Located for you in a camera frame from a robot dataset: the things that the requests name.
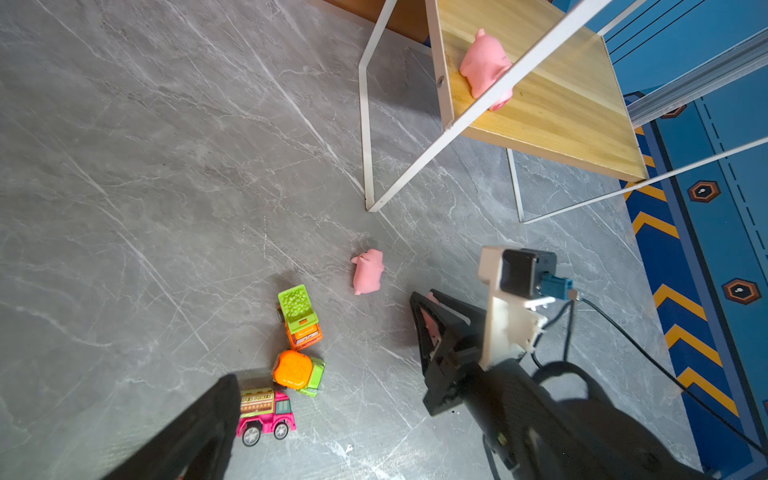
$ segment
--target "orange and green toy truck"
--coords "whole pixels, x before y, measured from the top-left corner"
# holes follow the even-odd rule
[[[314,397],[317,396],[325,370],[326,364],[321,359],[296,350],[286,350],[277,357],[272,368],[272,378],[279,385]]]
[[[323,331],[304,285],[278,293],[277,299],[280,301],[277,311],[285,321],[291,349],[303,350],[323,339]]]

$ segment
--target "wooden panel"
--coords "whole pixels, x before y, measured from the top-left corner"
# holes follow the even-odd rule
[[[384,0],[326,0],[326,2],[373,23],[379,19],[379,13],[384,6]],[[429,35],[424,0],[398,0],[387,28],[418,43],[424,43]]]
[[[480,28],[498,38],[514,62],[564,15],[545,0],[428,0],[427,11],[443,124],[475,100],[458,67]],[[622,180],[647,178],[605,43],[587,28],[464,135]]]

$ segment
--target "toy truck wheel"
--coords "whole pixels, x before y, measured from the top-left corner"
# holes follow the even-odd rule
[[[261,438],[261,424],[259,422],[251,422],[243,432],[243,445],[246,447],[252,447],[259,442]]]
[[[280,422],[275,426],[275,438],[278,440],[282,440],[288,436],[288,424],[285,422]]]

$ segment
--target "brown hexagon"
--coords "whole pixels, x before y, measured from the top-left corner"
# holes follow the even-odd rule
[[[723,285],[725,291],[725,297],[733,302],[741,303],[742,305],[749,305],[750,303],[762,298],[760,289],[757,288],[757,283],[750,282],[749,280],[742,280],[740,278],[734,278],[730,282]]]
[[[713,180],[699,180],[688,189],[688,197],[694,202],[708,204],[720,195],[720,185]]]
[[[675,110],[668,111],[666,114],[661,115],[662,118],[677,118],[678,115],[683,113],[683,110],[688,108],[688,105],[685,104],[682,107],[678,107]]]

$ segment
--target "metal bar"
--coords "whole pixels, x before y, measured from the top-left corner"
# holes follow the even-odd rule
[[[475,100],[463,114],[446,128],[437,140],[422,153],[408,170],[368,209],[377,212],[400,191],[425,165],[458,137],[473,121],[488,110],[504,92],[514,87],[525,75],[531,73],[553,51],[563,45],[579,28],[590,21],[611,0],[581,0],[552,28],[539,38],[512,67],[507,70],[480,98]]]
[[[637,185],[633,185],[631,187],[622,188],[621,190],[616,190],[615,192],[610,192],[609,194],[601,195],[599,197],[592,198],[590,200],[585,200],[583,202],[579,202],[577,204],[571,205],[570,207],[561,208],[560,210],[555,210],[554,212],[550,212],[549,214],[540,215],[536,218],[531,218],[530,220],[526,220],[523,223],[534,223],[538,222],[539,220],[543,220],[545,218],[554,217],[555,215],[564,214],[565,212],[570,212],[571,210],[575,210],[579,207],[584,207],[589,204],[593,204],[595,202],[599,202],[600,200],[605,200],[607,198],[616,197],[617,195],[625,194],[627,192],[631,192],[634,190],[638,190],[642,187],[646,187],[647,185],[655,184],[656,182],[662,181],[669,177],[674,177],[675,175],[682,174],[683,172],[687,172],[689,170],[693,170],[694,168],[701,167],[702,165],[710,164],[714,161],[718,161],[721,158],[730,157],[731,155],[738,154],[741,151],[749,150],[752,147],[757,147],[758,145],[766,144],[768,143],[768,137],[760,138],[759,140],[751,141],[748,144],[741,145],[740,147],[731,148],[728,151],[724,151],[721,154],[713,155],[712,157],[704,158],[703,160],[699,160],[698,162],[693,162],[690,165],[686,165],[685,167],[677,168],[676,170],[670,170],[665,174],[658,175],[657,177],[653,177],[648,180],[643,180]]]
[[[605,25],[603,28],[601,28],[600,31],[598,32],[598,35],[600,35],[602,37],[603,35],[607,34],[611,30],[613,30],[616,25],[619,25],[622,20],[624,20],[626,17],[628,17],[630,15],[630,13],[634,12],[635,10],[637,10],[637,8],[640,5],[644,4],[646,1],[647,0],[635,0],[632,3],[632,5],[626,7],[622,13],[620,13],[619,15],[616,15],[616,18],[614,18],[613,20],[608,22],[607,25]]]
[[[765,65],[768,27],[629,104],[632,126],[645,125]]]
[[[373,27],[368,45],[362,52],[362,58],[357,66],[357,77],[360,86],[360,136],[362,138],[362,184],[366,196],[366,210],[373,206],[373,161],[371,155],[371,119],[368,110],[368,63],[371,61],[373,51],[381,40],[392,10],[395,9],[397,0],[386,0],[379,13],[379,19]]]
[[[507,149],[507,160],[509,161],[509,173],[512,174],[512,190],[515,191],[515,206],[518,209],[518,220],[523,223],[523,199],[522,192],[520,191],[520,183],[518,183],[518,170],[515,168],[515,153],[511,148]]]

